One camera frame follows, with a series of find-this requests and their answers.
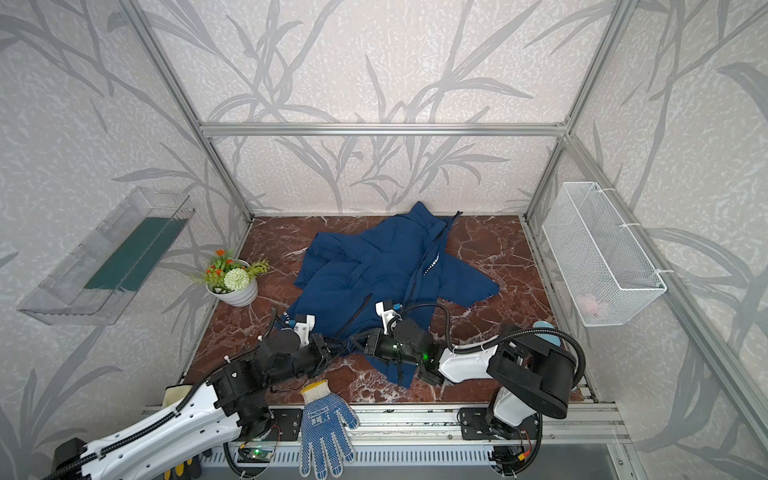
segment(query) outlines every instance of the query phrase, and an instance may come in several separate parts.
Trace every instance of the white flower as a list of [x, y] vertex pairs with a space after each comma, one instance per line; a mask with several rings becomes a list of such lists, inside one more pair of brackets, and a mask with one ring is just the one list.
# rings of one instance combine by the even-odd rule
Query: white flower
[[248, 283], [250, 283], [250, 278], [245, 270], [241, 268], [230, 270], [227, 272], [227, 275], [224, 275], [224, 285], [232, 291], [243, 290], [248, 286]]

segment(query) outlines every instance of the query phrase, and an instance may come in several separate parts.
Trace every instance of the green mat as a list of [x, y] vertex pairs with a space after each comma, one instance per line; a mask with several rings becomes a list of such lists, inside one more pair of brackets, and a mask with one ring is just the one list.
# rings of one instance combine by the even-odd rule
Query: green mat
[[186, 218], [145, 218], [91, 277], [85, 288], [113, 290], [120, 286], [123, 290], [137, 292], [186, 224]]

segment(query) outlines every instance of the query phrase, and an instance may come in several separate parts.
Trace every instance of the light blue object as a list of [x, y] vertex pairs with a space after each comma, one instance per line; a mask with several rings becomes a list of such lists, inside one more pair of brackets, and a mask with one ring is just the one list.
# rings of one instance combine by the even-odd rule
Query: light blue object
[[[554, 326], [551, 323], [545, 322], [544, 320], [537, 321], [536, 323], [533, 324], [533, 327], [535, 329], [554, 329]], [[557, 346], [561, 345], [559, 336], [550, 335], [548, 333], [537, 333], [536, 336], [539, 336], [542, 339], [547, 340], [549, 343], [554, 343]]]
[[344, 432], [343, 423], [356, 429], [359, 421], [349, 406], [337, 394], [328, 390], [327, 380], [307, 386], [302, 390], [304, 413], [301, 418], [301, 458], [299, 472], [309, 476], [315, 465], [315, 478], [339, 477], [343, 471], [341, 455], [346, 462], [355, 458], [355, 452]]

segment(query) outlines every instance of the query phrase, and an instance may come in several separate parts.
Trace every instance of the potted plant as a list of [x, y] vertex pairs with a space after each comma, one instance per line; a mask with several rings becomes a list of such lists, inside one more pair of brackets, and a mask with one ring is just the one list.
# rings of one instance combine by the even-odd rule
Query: potted plant
[[216, 250], [205, 272], [193, 278], [205, 283], [211, 295], [232, 306], [250, 305], [259, 293], [256, 277], [268, 272], [270, 263], [265, 259], [250, 265], [245, 260], [232, 258], [231, 250]]

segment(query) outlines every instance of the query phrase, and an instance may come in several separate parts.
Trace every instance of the white flower pot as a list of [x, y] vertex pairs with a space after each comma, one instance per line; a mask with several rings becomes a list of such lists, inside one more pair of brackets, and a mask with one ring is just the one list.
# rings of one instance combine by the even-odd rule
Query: white flower pot
[[[240, 265], [245, 266], [246, 268], [250, 266], [250, 264], [245, 260], [235, 260]], [[210, 291], [210, 287], [206, 286], [208, 288], [208, 292], [218, 298], [219, 300], [229, 303], [231, 306], [246, 306], [250, 305], [251, 302], [253, 302], [257, 295], [259, 294], [259, 286], [256, 283], [256, 279], [252, 279], [250, 283], [248, 283], [248, 286], [245, 287], [242, 290], [235, 290], [234, 292], [230, 293], [214, 293]]]

